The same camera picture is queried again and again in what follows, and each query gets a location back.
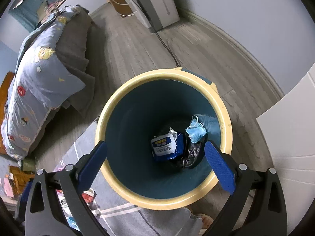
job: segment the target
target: gray laminate floor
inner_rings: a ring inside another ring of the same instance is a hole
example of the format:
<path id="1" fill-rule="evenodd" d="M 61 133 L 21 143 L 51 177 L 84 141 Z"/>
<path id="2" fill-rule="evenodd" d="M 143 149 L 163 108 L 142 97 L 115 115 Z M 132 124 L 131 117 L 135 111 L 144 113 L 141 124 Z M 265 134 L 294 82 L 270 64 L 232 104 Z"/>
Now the gray laminate floor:
<path id="1" fill-rule="evenodd" d="M 48 124 L 34 151 L 37 167 L 51 171 L 68 148 L 100 114 L 114 91 L 143 72 L 174 68 L 174 60 L 154 34 L 135 16 L 122 19 L 111 4 L 93 13 L 95 24 L 87 41 L 87 73 L 96 78 L 95 96 L 86 118 L 72 108 L 60 109 Z M 182 67 L 213 81 L 229 112 L 233 127 L 232 157 L 249 168 L 266 170 L 272 160 L 256 118 L 274 105 L 280 96 L 258 68 L 224 37 L 203 23 L 181 20 L 160 31 Z M 217 216 L 228 198 L 217 185 L 192 205 L 194 212 Z M 237 226 L 248 212 L 244 208 Z"/>

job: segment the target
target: trash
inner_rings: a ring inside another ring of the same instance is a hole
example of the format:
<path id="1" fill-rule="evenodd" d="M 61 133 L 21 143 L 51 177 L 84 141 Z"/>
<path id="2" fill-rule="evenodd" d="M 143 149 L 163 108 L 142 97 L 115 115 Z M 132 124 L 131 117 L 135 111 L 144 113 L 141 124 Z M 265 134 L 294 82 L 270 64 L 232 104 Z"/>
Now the trash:
<path id="1" fill-rule="evenodd" d="M 192 143 L 197 143 L 205 134 L 207 134 L 204 126 L 200 122 L 198 122 L 198 120 L 198 116 L 193 115 L 190 126 L 186 129 L 186 132 L 188 133 L 188 136 Z"/>
<path id="2" fill-rule="evenodd" d="M 169 127 L 169 133 L 151 140 L 155 161 L 175 159 L 184 152 L 184 135 Z"/>
<path id="3" fill-rule="evenodd" d="M 208 137 L 218 135 L 218 137 L 221 137 L 220 134 L 220 125 L 217 118 L 209 116 L 209 115 L 202 115 L 202 114 L 196 114 L 196 116 L 199 119 L 199 122 L 204 126 L 208 133 Z"/>
<path id="4" fill-rule="evenodd" d="M 197 143 L 192 143 L 189 139 L 186 144 L 186 150 L 181 160 L 183 168 L 191 168 L 197 165 L 204 156 L 204 144 L 206 137 L 203 136 Z"/>
<path id="5" fill-rule="evenodd" d="M 7 178 L 10 180 L 14 180 L 13 173 L 9 173 Z"/>
<path id="6" fill-rule="evenodd" d="M 92 203 L 95 197 L 95 191 L 90 188 L 89 190 L 82 193 L 82 197 L 87 204 Z"/>

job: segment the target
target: blue wall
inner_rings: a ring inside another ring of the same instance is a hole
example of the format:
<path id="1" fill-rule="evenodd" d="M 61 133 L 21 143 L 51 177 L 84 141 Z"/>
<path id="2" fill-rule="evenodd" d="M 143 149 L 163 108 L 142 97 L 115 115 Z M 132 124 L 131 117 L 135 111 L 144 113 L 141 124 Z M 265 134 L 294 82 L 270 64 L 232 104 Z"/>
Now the blue wall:
<path id="1" fill-rule="evenodd" d="M 7 72 L 15 71 L 18 54 L 0 41 L 0 85 Z"/>

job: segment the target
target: yellow trash can rim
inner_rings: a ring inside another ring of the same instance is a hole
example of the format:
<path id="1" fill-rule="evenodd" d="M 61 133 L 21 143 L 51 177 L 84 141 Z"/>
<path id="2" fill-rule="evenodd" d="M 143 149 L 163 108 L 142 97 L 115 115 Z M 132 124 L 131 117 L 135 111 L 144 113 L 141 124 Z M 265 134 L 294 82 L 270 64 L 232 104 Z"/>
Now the yellow trash can rim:
<path id="1" fill-rule="evenodd" d="M 102 110 L 102 113 L 100 114 L 96 128 L 95 144 L 97 144 L 100 140 L 106 141 L 106 126 L 111 113 L 118 102 L 127 93 L 141 84 L 160 79 L 169 79 L 183 82 L 195 88 L 204 95 L 204 97 L 212 105 L 219 121 L 221 130 L 220 150 L 223 153 L 231 154 L 233 141 L 231 120 L 223 101 L 217 93 L 216 86 L 214 84 L 209 85 L 204 80 L 191 73 L 175 69 L 158 69 L 140 74 L 130 79 L 118 90 L 116 90 L 115 93 L 109 98 Z M 125 187 L 114 175 L 107 159 L 104 161 L 100 170 L 109 185 L 121 197 L 135 205 L 152 210 L 172 210 L 187 206 L 205 196 L 218 182 L 218 179 L 212 170 L 198 187 L 184 195 L 169 199 L 153 199 L 138 195 Z"/>

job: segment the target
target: comforter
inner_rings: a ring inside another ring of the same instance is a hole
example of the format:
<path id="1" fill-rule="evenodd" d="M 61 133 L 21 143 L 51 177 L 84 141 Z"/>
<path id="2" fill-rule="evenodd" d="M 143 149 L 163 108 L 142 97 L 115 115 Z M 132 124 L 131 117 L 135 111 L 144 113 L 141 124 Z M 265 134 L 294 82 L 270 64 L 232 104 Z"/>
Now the comforter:
<path id="1" fill-rule="evenodd" d="M 80 9 L 65 7 L 53 13 L 22 44 L 1 126 L 6 151 L 16 160 L 28 154 L 48 114 L 85 87 L 56 55 L 65 25 Z"/>

